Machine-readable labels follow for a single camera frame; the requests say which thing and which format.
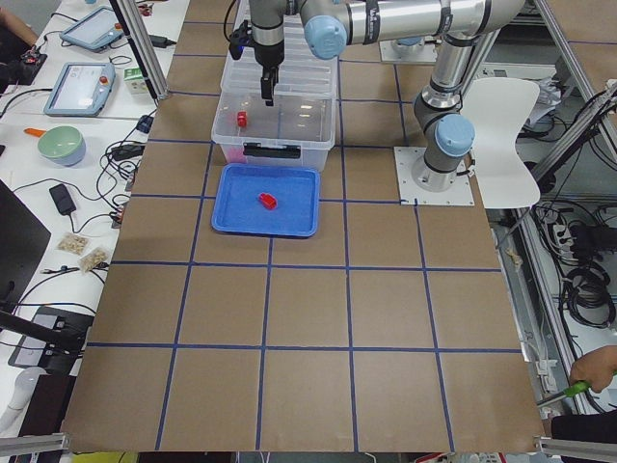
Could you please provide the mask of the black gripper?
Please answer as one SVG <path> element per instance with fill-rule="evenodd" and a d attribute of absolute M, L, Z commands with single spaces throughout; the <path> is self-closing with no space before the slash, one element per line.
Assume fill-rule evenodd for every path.
<path fill-rule="evenodd" d="M 255 44 L 256 61 L 263 67 L 260 79 L 261 97 L 267 106 L 273 105 L 273 93 L 279 83 L 279 67 L 284 60 L 284 41 L 272 45 Z"/>

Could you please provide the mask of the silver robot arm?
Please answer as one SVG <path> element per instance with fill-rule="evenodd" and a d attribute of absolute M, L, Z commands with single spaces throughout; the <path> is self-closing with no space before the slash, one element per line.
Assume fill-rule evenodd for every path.
<path fill-rule="evenodd" d="M 402 65 L 433 65 L 441 40 L 431 36 L 415 39 L 380 41 L 347 48 L 341 57 L 329 61 L 316 59 L 303 38 L 285 42 L 285 60 L 280 67 L 277 95 L 335 94 L 338 65 L 342 62 L 368 62 Z"/>
<path fill-rule="evenodd" d="M 447 190 L 472 145 L 474 129 L 460 114 L 463 94 L 487 53 L 486 41 L 522 9 L 521 1 L 252 1 L 247 18 L 230 37 L 240 58 L 253 49 L 262 67 L 261 96 L 273 103 L 284 60 L 283 20 L 297 15 L 309 51 L 331 60 L 354 44 L 379 44 L 385 62 L 432 65 L 416 98 L 415 115 L 427 148 L 412 176 L 430 192 Z"/>

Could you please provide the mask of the person hand at edge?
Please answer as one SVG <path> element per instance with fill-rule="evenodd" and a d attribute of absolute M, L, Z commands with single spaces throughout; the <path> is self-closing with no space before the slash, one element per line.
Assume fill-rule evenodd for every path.
<path fill-rule="evenodd" d="M 570 371 L 569 382 L 585 381 L 594 393 L 600 393 L 613 380 L 616 371 L 616 346 L 595 349 L 577 359 Z"/>

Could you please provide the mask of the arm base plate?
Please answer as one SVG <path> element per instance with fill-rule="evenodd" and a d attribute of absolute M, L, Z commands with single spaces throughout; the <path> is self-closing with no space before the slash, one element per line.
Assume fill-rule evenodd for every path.
<path fill-rule="evenodd" d="M 436 45 L 423 41 L 413 45 L 381 41 L 380 53 L 383 62 L 394 64 L 429 66 L 434 65 L 438 58 Z"/>
<path fill-rule="evenodd" d="M 401 204 L 474 206 L 463 159 L 456 171 L 441 174 L 425 164 L 425 148 L 395 147 L 393 152 Z"/>

